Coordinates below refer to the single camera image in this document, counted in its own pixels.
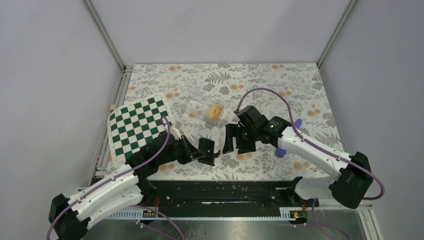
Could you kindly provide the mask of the black leather card holder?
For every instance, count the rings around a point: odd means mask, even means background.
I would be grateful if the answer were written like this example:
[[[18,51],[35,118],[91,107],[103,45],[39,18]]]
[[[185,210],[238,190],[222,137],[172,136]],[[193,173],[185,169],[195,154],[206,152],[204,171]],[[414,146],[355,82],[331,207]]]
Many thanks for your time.
[[[218,158],[221,154],[221,150],[215,151],[215,141],[209,138],[201,137],[198,142],[198,149],[204,153],[204,156],[199,158],[197,161],[202,164],[209,166],[215,166],[215,158]]]

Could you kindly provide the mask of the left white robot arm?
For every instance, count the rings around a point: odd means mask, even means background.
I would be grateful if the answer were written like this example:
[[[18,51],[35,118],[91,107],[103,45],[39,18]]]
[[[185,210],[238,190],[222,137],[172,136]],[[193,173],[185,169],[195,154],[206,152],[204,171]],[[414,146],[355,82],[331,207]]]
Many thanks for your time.
[[[169,132],[161,132],[109,176],[72,196],[54,197],[46,238],[50,239],[55,232],[60,240],[80,240],[101,218],[131,205],[152,204],[157,199],[157,191],[149,176],[161,165],[174,161],[184,165],[205,155],[185,135],[174,137]]]

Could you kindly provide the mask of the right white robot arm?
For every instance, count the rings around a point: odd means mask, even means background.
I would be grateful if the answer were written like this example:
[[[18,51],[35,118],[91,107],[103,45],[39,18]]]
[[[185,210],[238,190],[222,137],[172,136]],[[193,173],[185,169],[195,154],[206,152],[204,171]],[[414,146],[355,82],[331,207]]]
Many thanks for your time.
[[[288,187],[287,201],[293,206],[309,199],[333,198],[339,204],[356,209],[365,199],[373,178],[368,157],[361,152],[349,154],[308,137],[289,121],[274,116],[267,119],[254,106],[238,114],[238,123],[225,126],[223,154],[237,150],[239,155],[256,151],[256,143],[287,150],[312,163],[328,176],[296,177]]]

